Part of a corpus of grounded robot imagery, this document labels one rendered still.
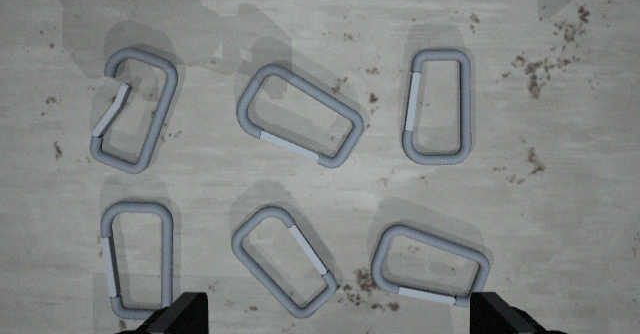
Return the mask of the grey carabiner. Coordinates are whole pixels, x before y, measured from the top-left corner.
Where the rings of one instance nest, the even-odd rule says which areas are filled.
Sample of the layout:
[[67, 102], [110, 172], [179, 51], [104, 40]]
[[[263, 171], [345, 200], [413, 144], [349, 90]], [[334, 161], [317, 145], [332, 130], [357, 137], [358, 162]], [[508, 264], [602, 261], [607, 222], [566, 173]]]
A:
[[146, 320], [160, 309], [126, 308], [123, 306], [114, 238], [113, 219], [120, 213], [153, 213], [162, 221], [161, 308], [170, 307], [173, 297], [173, 218], [163, 205], [154, 202], [118, 202], [102, 216], [100, 230], [108, 288], [113, 312], [122, 319]]
[[167, 59], [137, 48], [123, 48], [115, 52], [107, 61], [104, 76], [115, 78], [119, 64], [126, 59], [136, 59], [162, 69], [167, 76], [161, 98], [149, 128], [139, 160], [136, 163], [123, 160], [102, 151], [103, 137], [119, 114], [124, 109], [133, 87], [122, 83], [113, 105], [92, 132], [90, 152], [93, 158], [103, 164], [129, 174], [143, 172], [149, 165], [159, 134], [178, 84], [178, 73], [175, 66]]
[[[415, 150], [412, 143], [413, 123], [417, 102], [419, 79], [424, 61], [457, 61], [460, 65], [460, 149], [455, 154], [424, 155]], [[471, 65], [468, 56], [459, 50], [423, 50], [418, 52], [411, 65], [408, 101], [402, 131], [402, 148], [407, 157], [420, 165], [455, 165], [464, 161], [471, 150]]]
[[[326, 288], [304, 308], [298, 307], [291, 298], [270, 278], [270, 276], [243, 249], [242, 240], [262, 220], [267, 217], [279, 218], [291, 231], [307, 256], [326, 282]], [[317, 311], [337, 290], [337, 281], [320, 259], [309, 241], [297, 226], [293, 217], [284, 209], [275, 206], [264, 207], [254, 213], [233, 235], [231, 247], [234, 255], [262, 283], [262, 285], [296, 318], [307, 318]]]
[[[397, 235], [402, 235], [414, 239], [416, 241], [477, 262], [479, 264], [479, 268], [477, 270], [469, 294], [467, 296], [455, 295], [453, 297], [453, 295], [451, 294], [401, 285], [386, 280], [382, 275], [381, 266], [391, 239]], [[460, 307], [470, 307], [471, 293], [482, 291], [489, 269], [489, 261], [483, 253], [405, 225], [393, 225], [383, 232], [371, 263], [371, 275], [374, 282], [379, 288], [386, 292], [394, 294], [398, 293], [400, 295], [406, 295]]]
[[[320, 103], [324, 104], [325, 106], [329, 107], [333, 111], [337, 112], [338, 114], [342, 115], [352, 122], [353, 127], [351, 131], [349, 132], [348, 136], [346, 137], [334, 157], [329, 157], [321, 153], [319, 158], [319, 155], [317, 153], [286, 141], [268, 132], [265, 132], [263, 131], [263, 128], [254, 125], [250, 121], [248, 117], [248, 107], [264, 80], [271, 75], [280, 77], [281, 79], [285, 80], [289, 84], [298, 88], [302, 92], [306, 93], [307, 95], [311, 96], [312, 98], [316, 99]], [[316, 86], [312, 85], [303, 78], [299, 77], [298, 75], [294, 74], [285, 67], [277, 64], [265, 65], [255, 73], [238, 102], [236, 115], [240, 126], [247, 134], [258, 139], [262, 138], [264, 140], [267, 140], [311, 160], [317, 161], [319, 159], [317, 164], [326, 168], [337, 168], [345, 162], [346, 158], [350, 154], [364, 129], [363, 119], [358, 112], [343, 104], [334, 97], [330, 96], [321, 89], [317, 88]]]

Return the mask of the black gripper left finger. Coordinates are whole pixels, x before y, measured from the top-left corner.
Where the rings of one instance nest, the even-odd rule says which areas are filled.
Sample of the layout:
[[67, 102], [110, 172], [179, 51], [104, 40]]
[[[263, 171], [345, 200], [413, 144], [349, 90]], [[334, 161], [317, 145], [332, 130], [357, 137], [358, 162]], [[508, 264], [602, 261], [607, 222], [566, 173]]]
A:
[[207, 294], [184, 292], [170, 307], [155, 311], [136, 330], [116, 334], [209, 334]]

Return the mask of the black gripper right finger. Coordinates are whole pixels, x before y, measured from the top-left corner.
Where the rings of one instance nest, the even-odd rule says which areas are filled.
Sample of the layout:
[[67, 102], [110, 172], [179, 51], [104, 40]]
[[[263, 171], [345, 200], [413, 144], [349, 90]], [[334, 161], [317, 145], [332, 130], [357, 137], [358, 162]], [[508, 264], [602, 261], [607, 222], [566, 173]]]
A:
[[547, 331], [525, 311], [512, 307], [496, 292], [472, 292], [470, 334], [567, 334]]

